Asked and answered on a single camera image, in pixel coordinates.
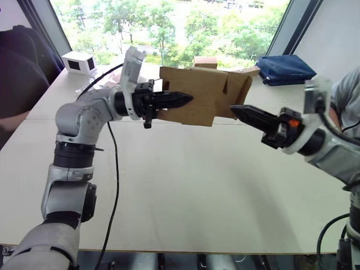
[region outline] table surface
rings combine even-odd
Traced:
[[[142,79],[155,78],[144,65]],[[53,159],[55,112],[88,79],[63,71],[0,151],[0,242],[17,244],[42,222],[41,198]],[[270,113],[302,110],[303,85],[264,86],[254,78],[247,104]],[[262,133],[233,119],[211,128],[161,120],[112,123],[120,151],[120,200],[107,249],[205,253],[314,253],[322,227],[346,213],[341,183],[260,142]],[[113,207],[114,149],[106,128],[94,158],[97,205],[83,223],[81,249],[101,249]],[[344,222],[322,251],[335,252]]]

